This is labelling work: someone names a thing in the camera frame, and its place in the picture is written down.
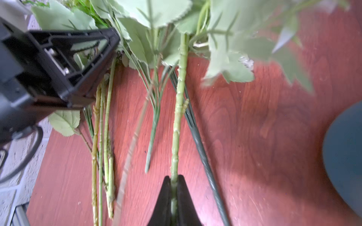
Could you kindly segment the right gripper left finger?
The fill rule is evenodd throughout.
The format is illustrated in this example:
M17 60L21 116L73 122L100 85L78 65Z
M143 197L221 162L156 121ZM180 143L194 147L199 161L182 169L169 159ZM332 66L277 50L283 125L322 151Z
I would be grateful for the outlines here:
M171 182L170 177L165 176L157 201L147 226L171 225Z

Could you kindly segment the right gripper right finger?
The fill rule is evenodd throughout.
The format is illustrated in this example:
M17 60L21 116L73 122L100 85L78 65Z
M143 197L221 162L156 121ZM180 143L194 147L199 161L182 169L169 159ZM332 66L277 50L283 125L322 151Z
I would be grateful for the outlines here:
M177 201L177 226L202 226L183 175L178 176Z

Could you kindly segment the white lilac flower bouquet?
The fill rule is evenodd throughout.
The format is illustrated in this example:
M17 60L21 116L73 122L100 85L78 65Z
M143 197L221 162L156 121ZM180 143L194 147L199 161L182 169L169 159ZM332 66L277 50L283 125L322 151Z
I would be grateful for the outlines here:
M145 171L150 168L160 119L161 100L168 81L176 91L171 158L171 223L181 215L176 197L181 120L193 117L186 87L189 54L209 60L203 79L212 85L222 75L227 82L251 82L252 69L243 60L275 61L289 82L313 86L286 48L299 43L298 15L308 8L332 12L349 10L349 1L32 1L31 10L42 30L77 31L114 28L118 52L138 71L147 89L145 104L153 108L153 124Z

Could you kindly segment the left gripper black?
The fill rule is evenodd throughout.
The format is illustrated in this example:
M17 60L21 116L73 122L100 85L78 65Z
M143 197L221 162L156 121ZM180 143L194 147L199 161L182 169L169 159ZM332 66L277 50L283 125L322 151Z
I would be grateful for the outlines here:
M30 30L1 20L1 141L27 136L56 110L95 100L120 37L100 30Z

